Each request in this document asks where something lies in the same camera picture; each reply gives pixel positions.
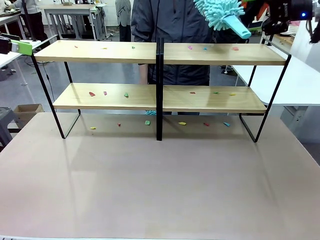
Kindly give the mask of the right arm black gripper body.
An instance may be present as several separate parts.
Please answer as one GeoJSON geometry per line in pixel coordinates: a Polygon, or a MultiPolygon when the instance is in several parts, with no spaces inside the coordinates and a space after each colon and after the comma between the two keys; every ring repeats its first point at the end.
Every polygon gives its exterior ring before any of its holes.
{"type": "Polygon", "coordinates": [[[269,0],[270,18],[276,22],[311,20],[312,0],[269,0]]]}

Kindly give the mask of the jacket person's right hand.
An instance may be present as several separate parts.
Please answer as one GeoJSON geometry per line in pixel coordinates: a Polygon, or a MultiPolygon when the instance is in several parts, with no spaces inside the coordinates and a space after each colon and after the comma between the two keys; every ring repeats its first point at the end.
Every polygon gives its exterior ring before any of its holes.
{"type": "Polygon", "coordinates": [[[140,84],[146,85],[148,83],[148,64],[140,64],[139,66],[140,84]]]}

